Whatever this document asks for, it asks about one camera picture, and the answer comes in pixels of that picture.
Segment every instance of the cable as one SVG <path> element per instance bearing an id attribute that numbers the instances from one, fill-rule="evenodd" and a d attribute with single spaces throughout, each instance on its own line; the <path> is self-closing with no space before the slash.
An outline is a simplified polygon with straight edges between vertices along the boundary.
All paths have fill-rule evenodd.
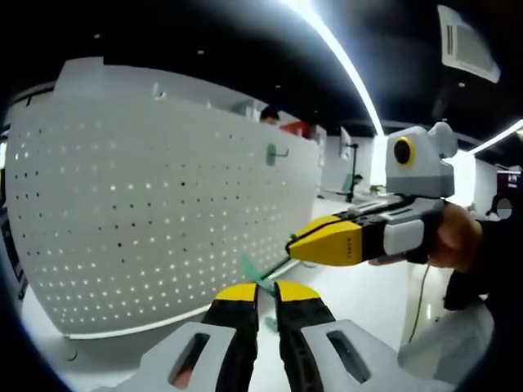
<path id="1" fill-rule="evenodd" d="M 427 279 L 428 270 L 430 268 L 431 268 L 431 266 L 428 265 L 427 269 L 425 269 L 425 274 L 423 274 L 422 287 L 419 292 L 418 310 L 416 311 L 416 319 L 414 320 L 414 327 L 412 328 L 412 333 L 410 334 L 408 343 L 410 343 L 412 341 L 412 339 L 414 338 L 414 334 L 416 333 L 416 328 L 418 327 L 419 313 L 421 312 L 421 309 L 422 309 L 423 290 L 425 288 L 425 280 Z"/>

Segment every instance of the white floor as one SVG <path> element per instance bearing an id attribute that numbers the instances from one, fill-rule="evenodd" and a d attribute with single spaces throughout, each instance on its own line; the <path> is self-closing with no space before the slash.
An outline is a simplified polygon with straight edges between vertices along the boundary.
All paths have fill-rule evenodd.
<path id="1" fill-rule="evenodd" d="M 318 199 L 313 216 L 346 208 L 345 203 Z M 299 265 L 280 278 L 313 287 L 337 319 L 351 319 L 398 350 L 413 329 L 425 268 L 407 263 L 312 269 Z M 442 299 L 448 277 L 449 271 L 433 268 L 429 271 L 416 335 L 444 313 Z M 260 320 L 274 316 L 274 305 L 268 297 L 261 296 L 259 305 Z M 36 346 L 57 373 L 72 390 L 81 392 L 103 385 L 115 386 L 129 378 L 138 368 L 141 356 L 179 325 L 95 341 L 68 341 L 51 324 L 30 287 L 22 307 L 22 319 Z M 258 358 L 249 391 L 290 391 L 279 360 L 278 339 L 264 324 L 260 326 Z"/>

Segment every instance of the curved partition wall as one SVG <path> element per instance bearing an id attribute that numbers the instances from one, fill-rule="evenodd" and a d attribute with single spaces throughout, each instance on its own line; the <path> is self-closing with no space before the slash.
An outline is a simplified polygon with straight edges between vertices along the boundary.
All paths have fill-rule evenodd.
<path id="1" fill-rule="evenodd" d="M 11 125 L 7 205 L 34 293 L 66 336 L 203 311 L 310 218 L 318 145 L 172 100 L 57 100 Z"/>

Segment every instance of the yellow ring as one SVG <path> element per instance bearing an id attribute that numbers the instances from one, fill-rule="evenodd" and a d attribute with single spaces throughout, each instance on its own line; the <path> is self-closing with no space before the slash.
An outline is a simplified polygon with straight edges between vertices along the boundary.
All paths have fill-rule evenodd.
<path id="1" fill-rule="evenodd" d="M 414 143 L 408 138 L 408 137 L 401 137 L 396 141 L 404 141 L 407 146 L 409 147 L 409 160 L 405 163 L 399 163 L 401 166 L 410 166 L 414 162 L 414 158 L 416 157 L 416 147 L 414 146 Z"/>

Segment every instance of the black ceiling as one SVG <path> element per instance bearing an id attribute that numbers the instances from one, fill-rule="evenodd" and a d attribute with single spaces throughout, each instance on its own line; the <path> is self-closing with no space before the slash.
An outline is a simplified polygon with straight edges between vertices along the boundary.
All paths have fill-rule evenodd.
<path id="1" fill-rule="evenodd" d="M 316 0 L 316 9 L 359 70 L 378 115 L 387 122 L 430 125 L 446 118 L 454 130 L 485 140 L 523 117 L 519 73 L 523 13 L 517 0 L 453 0 L 485 36 L 502 77 L 494 85 L 440 62 L 437 2 Z M 56 80 L 65 60 L 104 56 L 105 63 L 165 69 L 255 96 L 334 131 L 372 136 L 369 116 L 334 54 L 280 0 L 155 2 L 109 9 L 10 11 L 2 37 L 10 58 L 2 91 L 16 93 Z M 398 127 L 385 127 L 394 131 Z M 514 137 L 482 158 L 519 164 Z"/>

